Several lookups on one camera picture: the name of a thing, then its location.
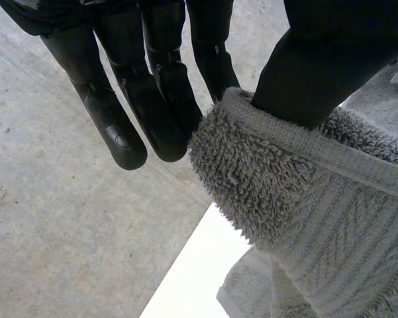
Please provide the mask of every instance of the terry cloth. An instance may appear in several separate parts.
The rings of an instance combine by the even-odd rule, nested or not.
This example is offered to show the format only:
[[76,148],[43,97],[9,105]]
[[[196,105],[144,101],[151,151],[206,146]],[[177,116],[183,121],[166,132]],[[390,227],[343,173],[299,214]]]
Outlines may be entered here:
[[345,107],[398,136],[398,59],[355,92]]
[[[231,317],[398,317],[398,138],[339,107],[310,131],[251,98],[228,89],[190,144],[248,255],[266,260],[228,275]],[[270,279],[247,284],[259,268]]]

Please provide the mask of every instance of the concrete floor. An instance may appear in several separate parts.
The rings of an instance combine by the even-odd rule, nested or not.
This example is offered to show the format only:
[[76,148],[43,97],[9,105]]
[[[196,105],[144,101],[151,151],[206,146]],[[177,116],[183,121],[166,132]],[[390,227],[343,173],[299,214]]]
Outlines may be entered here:
[[[235,1],[227,48],[244,88],[287,28],[282,0]],[[145,167],[121,170],[64,71],[0,8],[0,318],[139,317],[211,203],[188,158],[148,149]]]

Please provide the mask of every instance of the black mechanical finger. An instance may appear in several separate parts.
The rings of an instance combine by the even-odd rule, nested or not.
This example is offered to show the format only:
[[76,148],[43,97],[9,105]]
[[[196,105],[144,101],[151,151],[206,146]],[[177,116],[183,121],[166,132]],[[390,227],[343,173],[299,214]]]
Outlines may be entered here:
[[126,170],[141,167],[147,150],[119,103],[99,58],[91,27],[79,26],[42,36],[65,69],[115,162]]
[[252,104],[313,128],[398,56],[398,0],[285,4],[292,27],[272,52]]
[[188,137],[172,117],[144,59],[142,21],[133,1],[124,11],[95,24],[118,83],[156,154],[166,162],[181,159]]
[[194,57],[213,101],[228,87],[240,87],[225,49],[233,1],[187,0]]
[[202,118],[179,47],[185,22],[183,0],[140,0],[150,67],[173,116],[190,138]]

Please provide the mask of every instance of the robotic hand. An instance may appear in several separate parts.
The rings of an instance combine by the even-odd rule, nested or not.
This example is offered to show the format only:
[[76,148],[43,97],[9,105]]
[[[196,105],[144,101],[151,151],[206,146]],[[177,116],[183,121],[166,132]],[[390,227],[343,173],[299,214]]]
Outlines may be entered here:
[[[147,153],[99,60],[93,31],[158,156],[180,159],[201,114],[181,62],[183,0],[0,0],[67,71],[113,158],[140,167]],[[186,0],[195,59],[214,100],[238,87],[225,50],[233,0]],[[398,0],[284,0],[291,28],[278,42],[253,106],[315,127],[398,56]],[[154,76],[144,61],[143,33]]]
[[[239,86],[224,45],[232,2],[187,0],[195,60],[214,101],[227,87]],[[166,162],[184,156],[202,115],[179,51],[183,0],[0,0],[0,5],[24,30],[41,36],[120,167],[141,167],[147,151],[107,79],[94,33],[155,153]]]

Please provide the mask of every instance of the white surface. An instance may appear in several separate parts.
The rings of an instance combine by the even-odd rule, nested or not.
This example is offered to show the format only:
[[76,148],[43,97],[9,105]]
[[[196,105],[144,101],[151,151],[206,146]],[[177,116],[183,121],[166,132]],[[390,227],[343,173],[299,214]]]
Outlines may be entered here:
[[227,318],[216,294],[249,248],[212,204],[140,318]]

